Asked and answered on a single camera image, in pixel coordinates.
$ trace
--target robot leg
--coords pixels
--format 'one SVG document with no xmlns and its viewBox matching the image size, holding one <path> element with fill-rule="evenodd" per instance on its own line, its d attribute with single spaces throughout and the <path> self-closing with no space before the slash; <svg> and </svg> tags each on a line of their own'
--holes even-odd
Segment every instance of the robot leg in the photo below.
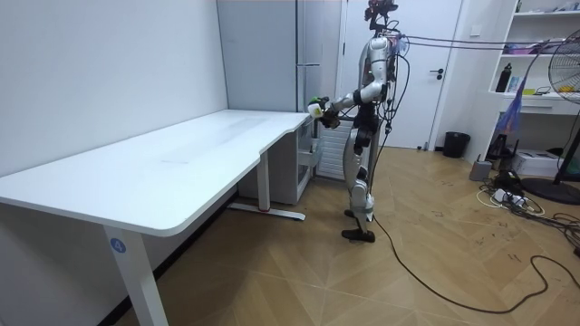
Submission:
<svg viewBox="0 0 580 326">
<path fill-rule="evenodd" d="M 368 169 L 363 167 L 363 148 L 368 147 L 373 135 L 365 129 L 353 128 L 346 140 L 343 154 L 344 180 L 350 194 L 350 209 L 344 213 L 355 217 L 359 226 L 356 230 L 344 230 L 343 237 L 349 240 L 374 242 L 374 233 L 369 231 L 367 221 L 372 221 L 374 198 L 369 194 Z"/>
</svg>

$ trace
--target door frame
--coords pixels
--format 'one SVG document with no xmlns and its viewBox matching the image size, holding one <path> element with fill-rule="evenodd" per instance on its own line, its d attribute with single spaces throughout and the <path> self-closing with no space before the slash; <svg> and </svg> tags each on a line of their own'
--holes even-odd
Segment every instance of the door frame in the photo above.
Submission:
<svg viewBox="0 0 580 326">
<path fill-rule="evenodd" d="M 466 0 L 461 0 L 461 3 L 459 4 L 459 14 L 457 16 L 457 21 L 455 22 L 455 30 L 453 31 L 453 40 L 456 39 L 456 37 L 459 33 L 459 28 L 462 25 L 464 25 L 464 24 L 460 24 L 460 22 L 462 22 L 465 19 L 463 17 L 464 16 L 463 11 L 466 7 L 465 4 L 466 4 Z M 344 60 L 343 44 L 344 44 L 344 41 L 346 38 L 346 18 L 348 15 L 347 11 L 348 11 L 348 0 L 341 0 L 341 29 L 340 29 L 340 38 L 339 38 L 339 43 L 338 43 L 338 67 L 336 69 L 336 84 L 334 87 L 334 97 L 335 98 L 337 96 L 342 96 L 341 86 L 342 86 L 342 81 L 343 81 L 343 60 Z M 436 147 L 437 135 L 439 134 L 441 118 L 442 118 L 443 111 L 444 111 L 443 103 L 446 102 L 447 95 L 450 92 L 450 80 L 451 80 L 451 78 L 448 78 L 448 76 L 451 76 L 452 73 L 454 73 L 455 61 L 457 59 L 457 54 L 458 54 L 458 49 L 450 49 L 449 57 L 447 59 L 446 67 L 445 67 L 446 73 L 445 73 L 445 77 L 443 78 L 443 85 L 441 86 L 441 93 L 440 93 L 439 98 L 437 100 L 437 106 L 435 108 L 435 116 L 433 117 L 433 124 L 431 125 L 431 132 L 430 132 L 429 140 L 428 140 L 429 150 L 431 150 L 431 151 L 435 150 L 435 147 Z"/>
</svg>

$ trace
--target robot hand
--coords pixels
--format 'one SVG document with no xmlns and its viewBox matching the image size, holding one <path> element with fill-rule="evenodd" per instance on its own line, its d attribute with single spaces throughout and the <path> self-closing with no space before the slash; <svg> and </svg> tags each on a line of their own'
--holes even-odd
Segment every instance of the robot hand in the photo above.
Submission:
<svg viewBox="0 0 580 326">
<path fill-rule="evenodd" d="M 325 128 L 335 129 L 340 126 L 341 122 L 338 120 L 338 111 L 329 110 L 327 107 L 329 101 L 328 97 L 313 98 L 308 103 L 308 113 L 311 117 L 322 122 Z"/>
</svg>

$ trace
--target white box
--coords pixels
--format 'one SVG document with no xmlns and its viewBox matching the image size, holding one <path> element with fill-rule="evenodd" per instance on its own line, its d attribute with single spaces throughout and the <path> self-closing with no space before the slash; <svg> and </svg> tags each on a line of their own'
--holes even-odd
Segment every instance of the white box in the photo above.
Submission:
<svg viewBox="0 0 580 326">
<path fill-rule="evenodd" d="M 518 149 L 512 168 L 521 176 L 555 177 L 558 156 L 544 150 Z"/>
</svg>

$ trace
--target black trash can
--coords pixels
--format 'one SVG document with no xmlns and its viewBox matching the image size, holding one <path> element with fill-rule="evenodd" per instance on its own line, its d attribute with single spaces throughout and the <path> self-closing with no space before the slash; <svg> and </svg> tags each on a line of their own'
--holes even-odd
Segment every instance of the black trash can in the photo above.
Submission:
<svg viewBox="0 0 580 326">
<path fill-rule="evenodd" d="M 448 158 L 461 158 L 470 139 L 471 136 L 468 134 L 455 131 L 446 132 L 443 155 Z"/>
</svg>

